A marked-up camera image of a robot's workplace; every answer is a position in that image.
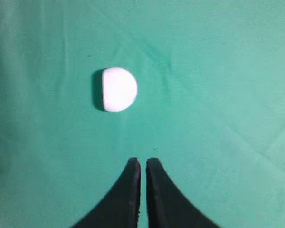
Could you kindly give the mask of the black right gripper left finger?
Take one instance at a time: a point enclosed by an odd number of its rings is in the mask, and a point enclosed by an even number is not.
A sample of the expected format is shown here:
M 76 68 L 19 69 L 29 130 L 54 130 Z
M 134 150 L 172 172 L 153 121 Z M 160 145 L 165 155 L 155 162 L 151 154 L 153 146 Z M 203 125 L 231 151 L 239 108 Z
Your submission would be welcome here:
M 136 228 L 141 196 L 141 166 L 130 158 L 121 175 L 74 228 Z

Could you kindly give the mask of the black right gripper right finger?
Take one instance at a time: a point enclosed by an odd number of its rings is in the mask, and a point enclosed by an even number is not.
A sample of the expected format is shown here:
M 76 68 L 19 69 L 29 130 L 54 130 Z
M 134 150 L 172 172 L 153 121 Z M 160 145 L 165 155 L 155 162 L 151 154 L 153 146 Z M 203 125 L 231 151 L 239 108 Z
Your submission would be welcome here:
M 147 160 L 147 214 L 150 228 L 218 228 L 182 194 L 157 158 Z

